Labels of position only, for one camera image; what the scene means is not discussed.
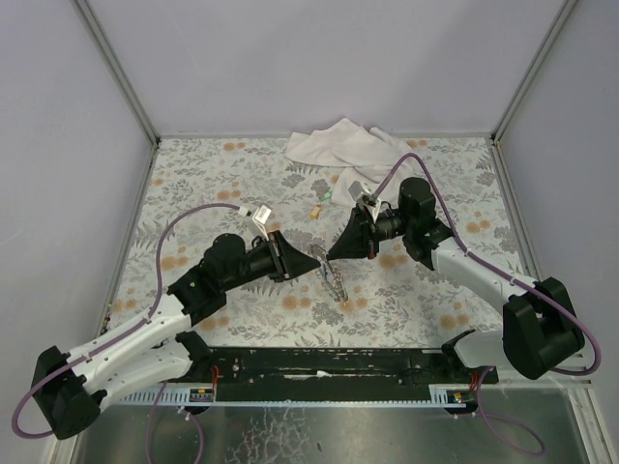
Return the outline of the white disc with keyrings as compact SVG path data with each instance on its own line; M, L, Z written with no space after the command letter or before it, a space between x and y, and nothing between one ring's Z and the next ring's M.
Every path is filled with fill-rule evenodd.
M335 303L345 303L348 301L348 294L344 288L344 280L341 272L334 267L327 257L324 247L311 244L309 254L316 259L320 268L316 271L321 278L321 283L325 291L330 295Z

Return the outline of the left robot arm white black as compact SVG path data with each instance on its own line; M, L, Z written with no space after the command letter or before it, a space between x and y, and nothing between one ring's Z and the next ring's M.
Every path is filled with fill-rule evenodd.
M251 248L238 235L218 236L153 308L66 353L55 346L40 353L29 394L50 435L71 438L123 396L190 372L207 352L192 329L225 306L227 291L262 277L291 280L319 266L279 231Z

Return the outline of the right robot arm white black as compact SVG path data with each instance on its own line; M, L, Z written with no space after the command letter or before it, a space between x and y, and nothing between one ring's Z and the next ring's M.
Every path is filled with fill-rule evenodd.
M538 281L463 250L453 227L436 214L436 197L421 178L401 182L396 208L382 209L359 182L349 195L355 205L329 260L373 259L384 241L400 238L407 254L431 271L455 280L495 309L499 330L467 332L452 339L466 367L508 366L536 380L580 351L585 342L565 286L549 277Z

